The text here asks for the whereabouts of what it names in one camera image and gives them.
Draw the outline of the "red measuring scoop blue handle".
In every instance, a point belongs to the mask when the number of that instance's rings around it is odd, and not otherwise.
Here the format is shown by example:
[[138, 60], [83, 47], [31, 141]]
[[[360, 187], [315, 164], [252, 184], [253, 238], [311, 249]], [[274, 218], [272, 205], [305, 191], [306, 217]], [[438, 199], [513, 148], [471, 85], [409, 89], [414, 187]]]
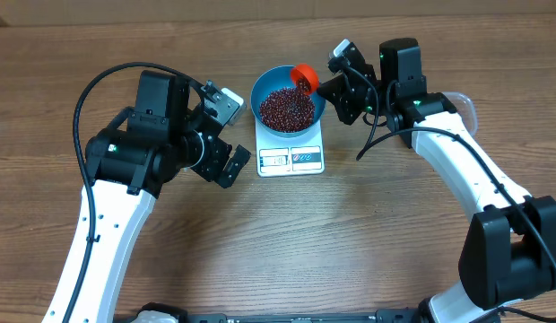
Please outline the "red measuring scoop blue handle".
[[316, 71], [307, 64], [299, 64], [294, 66], [290, 71], [290, 77], [294, 85], [300, 78], [305, 78], [311, 84], [310, 94], [314, 93], [320, 85]]

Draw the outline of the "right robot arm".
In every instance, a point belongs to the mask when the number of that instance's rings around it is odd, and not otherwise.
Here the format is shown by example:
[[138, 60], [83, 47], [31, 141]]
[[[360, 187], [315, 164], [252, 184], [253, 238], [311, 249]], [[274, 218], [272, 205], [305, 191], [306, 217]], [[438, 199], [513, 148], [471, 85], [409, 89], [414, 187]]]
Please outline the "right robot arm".
[[497, 322], [517, 304], [556, 290], [556, 201], [510, 179], [474, 141], [454, 102], [430, 92], [416, 39], [379, 47], [379, 68], [349, 40], [330, 53], [333, 78], [317, 93], [345, 124], [370, 113], [386, 121], [440, 175], [468, 218], [459, 279], [416, 308], [379, 310], [376, 321]]

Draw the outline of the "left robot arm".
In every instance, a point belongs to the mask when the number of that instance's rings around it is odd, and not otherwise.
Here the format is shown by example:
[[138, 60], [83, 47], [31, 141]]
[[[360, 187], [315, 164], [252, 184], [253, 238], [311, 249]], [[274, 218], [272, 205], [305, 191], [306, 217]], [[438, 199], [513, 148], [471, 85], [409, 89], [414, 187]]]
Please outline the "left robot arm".
[[[91, 90], [105, 77], [136, 66], [143, 71], [135, 104], [81, 144], [80, 116]], [[246, 148], [219, 137], [245, 108], [228, 88], [154, 63], [113, 66], [85, 87], [73, 116], [81, 209], [44, 321], [112, 321], [132, 250], [163, 185], [190, 169], [229, 188], [248, 163]]]

